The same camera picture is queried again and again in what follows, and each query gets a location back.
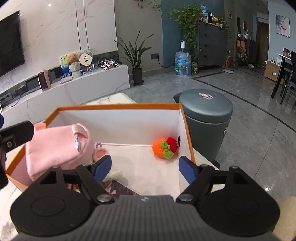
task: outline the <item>bottle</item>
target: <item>bottle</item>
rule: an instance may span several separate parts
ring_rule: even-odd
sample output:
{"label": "bottle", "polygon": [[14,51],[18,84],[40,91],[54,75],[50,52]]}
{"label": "bottle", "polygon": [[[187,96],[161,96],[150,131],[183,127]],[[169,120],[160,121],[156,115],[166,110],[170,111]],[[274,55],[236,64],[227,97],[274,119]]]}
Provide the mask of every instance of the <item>bottle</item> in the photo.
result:
{"label": "bottle", "polygon": [[204,18],[206,19],[206,21],[208,23],[209,11],[208,11],[207,6],[201,6],[200,10],[202,11],[202,15],[204,16]]}
{"label": "bottle", "polygon": [[175,55],[175,73],[187,78],[191,75],[191,56],[185,53],[185,41],[181,41],[181,50]]}
{"label": "bottle", "polygon": [[213,23],[213,14],[211,12],[209,12],[208,22]]}

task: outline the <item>wall outlet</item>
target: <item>wall outlet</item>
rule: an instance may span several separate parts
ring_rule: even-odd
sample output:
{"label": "wall outlet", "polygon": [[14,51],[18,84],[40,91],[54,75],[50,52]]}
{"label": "wall outlet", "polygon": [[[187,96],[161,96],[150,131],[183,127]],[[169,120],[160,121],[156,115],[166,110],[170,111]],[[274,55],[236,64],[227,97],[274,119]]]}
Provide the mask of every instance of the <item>wall outlet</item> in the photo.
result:
{"label": "wall outlet", "polygon": [[4,96],[2,96],[0,98],[0,102],[1,102],[1,105],[5,105],[6,104],[6,101],[5,101],[5,97]]}
{"label": "wall outlet", "polygon": [[6,102],[12,100],[11,92],[9,92],[5,95],[5,100],[6,100]]}
{"label": "wall outlet", "polygon": [[152,53],[150,56],[151,56],[151,59],[158,59],[159,53]]}

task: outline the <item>dining chair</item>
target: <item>dining chair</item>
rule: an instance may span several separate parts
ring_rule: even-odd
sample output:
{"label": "dining chair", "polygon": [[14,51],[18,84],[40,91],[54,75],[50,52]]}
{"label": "dining chair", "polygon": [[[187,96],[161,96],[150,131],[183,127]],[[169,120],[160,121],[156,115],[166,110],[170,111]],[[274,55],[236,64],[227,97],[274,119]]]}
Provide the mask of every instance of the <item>dining chair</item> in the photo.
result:
{"label": "dining chair", "polygon": [[282,91],[281,91],[281,102],[280,102],[280,104],[283,103],[288,90],[289,90],[289,93],[290,93],[291,87],[296,89],[296,53],[293,52],[293,51],[291,52],[291,62],[292,62],[292,66],[289,69],[284,68],[284,70],[289,72],[290,74],[289,74],[289,78],[287,78],[287,76],[285,76],[283,88],[282,88]]}

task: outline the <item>toy car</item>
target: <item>toy car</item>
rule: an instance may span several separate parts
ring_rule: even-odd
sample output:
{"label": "toy car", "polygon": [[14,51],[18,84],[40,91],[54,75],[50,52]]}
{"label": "toy car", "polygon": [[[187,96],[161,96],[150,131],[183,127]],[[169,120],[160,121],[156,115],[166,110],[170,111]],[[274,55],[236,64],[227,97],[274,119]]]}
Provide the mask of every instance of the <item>toy car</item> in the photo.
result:
{"label": "toy car", "polygon": [[119,64],[122,64],[121,62],[114,61],[112,58],[105,58],[101,59],[98,63],[97,66],[101,67],[104,70],[110,69],[117,67]]}

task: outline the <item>painting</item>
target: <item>painting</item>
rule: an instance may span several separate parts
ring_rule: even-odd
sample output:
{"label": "painting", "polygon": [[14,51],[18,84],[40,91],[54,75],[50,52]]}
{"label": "painting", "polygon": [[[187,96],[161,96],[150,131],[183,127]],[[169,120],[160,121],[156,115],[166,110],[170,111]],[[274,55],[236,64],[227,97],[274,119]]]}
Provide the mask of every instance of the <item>painting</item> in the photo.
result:
{"label": "painting", "polygon": [[290,19],[276,15],[276,32],[290,38]]}

